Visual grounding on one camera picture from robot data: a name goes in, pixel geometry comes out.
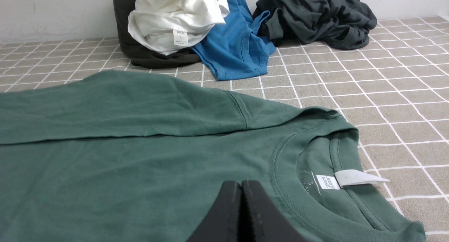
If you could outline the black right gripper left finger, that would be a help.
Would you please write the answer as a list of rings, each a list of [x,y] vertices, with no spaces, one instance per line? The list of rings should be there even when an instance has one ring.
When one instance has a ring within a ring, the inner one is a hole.
[[[191,234],[188,242],[237,242],[242,188],[239,183],[225,181],[215,202]]]

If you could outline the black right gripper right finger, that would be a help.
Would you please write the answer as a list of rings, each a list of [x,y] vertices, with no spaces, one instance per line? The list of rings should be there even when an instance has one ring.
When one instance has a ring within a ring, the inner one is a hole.
[[[244,180],[242,189],[256,242],[306,242],[274,205],[260,182]]]

